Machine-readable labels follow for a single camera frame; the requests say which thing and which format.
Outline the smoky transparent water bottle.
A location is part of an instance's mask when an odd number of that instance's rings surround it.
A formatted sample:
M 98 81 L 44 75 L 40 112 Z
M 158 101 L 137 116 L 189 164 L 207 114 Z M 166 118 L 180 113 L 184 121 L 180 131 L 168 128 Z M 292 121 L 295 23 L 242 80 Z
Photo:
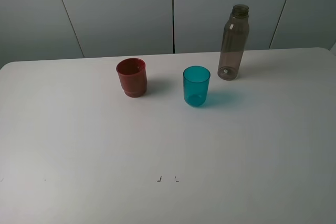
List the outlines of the smoky transparent water bottle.
M 218 64 L 218 76 L 223 80 L 237 78 L 249 35 L 249 7 L 243 4 L 233 6 L 229 20 L 225 24 L 221 53 Z

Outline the teal translucent plastic cup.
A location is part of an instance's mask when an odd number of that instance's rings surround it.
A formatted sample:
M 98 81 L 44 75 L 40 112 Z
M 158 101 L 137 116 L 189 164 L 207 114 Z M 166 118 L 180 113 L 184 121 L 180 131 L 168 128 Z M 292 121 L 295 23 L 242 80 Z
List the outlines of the teal translucent plastic cup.
M 211 73 L 202 66 L 190 66 L 183 72 L 183 95 L 185 102 L 194 107 L 201 106 L 207 98 Z

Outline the red plastic cup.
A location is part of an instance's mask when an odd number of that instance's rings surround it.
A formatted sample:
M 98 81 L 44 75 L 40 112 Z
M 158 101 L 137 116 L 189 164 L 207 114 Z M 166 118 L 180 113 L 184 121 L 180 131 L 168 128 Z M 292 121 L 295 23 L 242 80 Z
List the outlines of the red plastic cup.
M 127 96 L 138 98 L 146 93 L 146 64 L 142 59 L 128 58 L 122 60 L 117 64 L 116 71 L 121 87 Z

